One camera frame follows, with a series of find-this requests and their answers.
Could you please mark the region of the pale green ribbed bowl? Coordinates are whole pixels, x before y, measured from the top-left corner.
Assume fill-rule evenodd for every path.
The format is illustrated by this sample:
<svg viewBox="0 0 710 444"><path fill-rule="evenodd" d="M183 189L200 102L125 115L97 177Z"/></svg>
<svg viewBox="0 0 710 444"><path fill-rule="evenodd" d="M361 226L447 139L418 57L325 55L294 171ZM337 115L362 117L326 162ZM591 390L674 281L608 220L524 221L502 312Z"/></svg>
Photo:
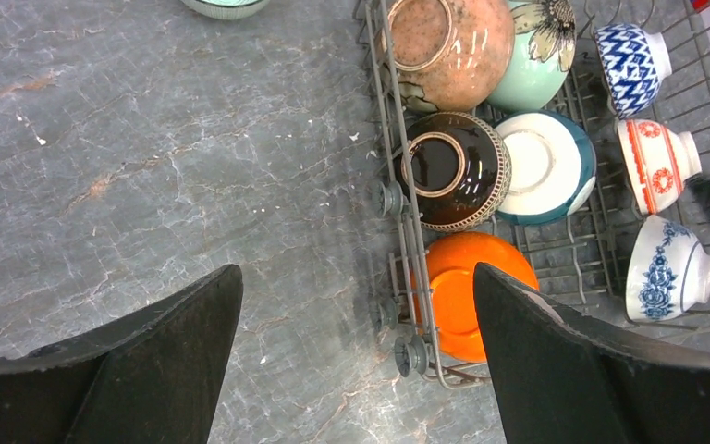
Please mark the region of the pale green ribbed bowl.
<svg viewBox="0 0 710 444"><path fill-rule="evenodd" d="M270 0L182 0L182 3L211 19L236 20L254 16Z"/></svg>

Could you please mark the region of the mint green flower bowl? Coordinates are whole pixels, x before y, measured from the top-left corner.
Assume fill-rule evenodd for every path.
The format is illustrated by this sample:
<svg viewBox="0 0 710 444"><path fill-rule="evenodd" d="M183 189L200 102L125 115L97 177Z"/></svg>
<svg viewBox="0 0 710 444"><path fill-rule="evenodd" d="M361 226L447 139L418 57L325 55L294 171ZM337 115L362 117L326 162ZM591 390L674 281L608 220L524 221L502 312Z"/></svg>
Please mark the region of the mint green flower bowl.
<svg viewBox="0 0 710 444"><path fill-rule="evenodd" d="M509 1L515 42L508 70L486 102L510 114L544 108L575 56L576 18L568 0Z"/></svg>

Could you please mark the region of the orange bowl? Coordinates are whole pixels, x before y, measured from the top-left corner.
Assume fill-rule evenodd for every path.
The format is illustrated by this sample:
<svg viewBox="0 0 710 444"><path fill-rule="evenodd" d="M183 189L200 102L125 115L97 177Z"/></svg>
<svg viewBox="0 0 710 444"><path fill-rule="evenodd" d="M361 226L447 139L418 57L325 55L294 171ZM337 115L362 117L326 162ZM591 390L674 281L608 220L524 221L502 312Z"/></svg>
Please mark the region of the orange bowl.
<svg viewBox="0 0 710 444"><path fill-rule="evenodd" d="M442 353L463 362L487 361L473 296L473 272L493 265L537 290L539 281L525 256L497 236L466 231L449 234L428 248L426 264Z"/></svg>

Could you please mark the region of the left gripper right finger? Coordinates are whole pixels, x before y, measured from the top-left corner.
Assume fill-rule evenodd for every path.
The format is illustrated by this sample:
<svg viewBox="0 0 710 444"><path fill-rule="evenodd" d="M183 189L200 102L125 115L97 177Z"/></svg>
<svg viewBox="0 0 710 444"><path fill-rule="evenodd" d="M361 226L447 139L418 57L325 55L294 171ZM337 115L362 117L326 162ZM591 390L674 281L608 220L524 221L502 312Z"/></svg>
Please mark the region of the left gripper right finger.
<svg viewBox="0 0 710 444"><path fill-rule="evenodd" d="M473 300L510 443L710 443L710 352L629 332L478 264Z"/></svg>

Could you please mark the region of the red and white bowl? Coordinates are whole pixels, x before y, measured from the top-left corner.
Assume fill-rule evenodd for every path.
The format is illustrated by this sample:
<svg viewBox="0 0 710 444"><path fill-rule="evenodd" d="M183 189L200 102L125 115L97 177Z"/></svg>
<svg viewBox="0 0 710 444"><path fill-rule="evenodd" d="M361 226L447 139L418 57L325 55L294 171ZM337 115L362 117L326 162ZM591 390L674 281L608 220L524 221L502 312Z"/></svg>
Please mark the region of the red and white bowl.
<svg viewBox="0 0 710 444"><path fill-rule="evenodd" d="M689 131L675 132L649 119L615 122L625 167L639 212L655 215L682 195L685 180L702 172Z"/></svg>

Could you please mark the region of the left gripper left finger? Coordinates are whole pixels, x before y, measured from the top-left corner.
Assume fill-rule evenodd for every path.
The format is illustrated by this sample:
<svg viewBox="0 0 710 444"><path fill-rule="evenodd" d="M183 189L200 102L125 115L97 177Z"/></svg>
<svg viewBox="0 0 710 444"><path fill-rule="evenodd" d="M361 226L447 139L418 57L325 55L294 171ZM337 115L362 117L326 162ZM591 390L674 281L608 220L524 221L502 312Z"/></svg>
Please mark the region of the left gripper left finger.
<svg viewBox="0 0 710 444"><path fill-rule="evenodd" d="M239 323L223 265L100 327L0 357L0 443L204 443Z"/></svg>

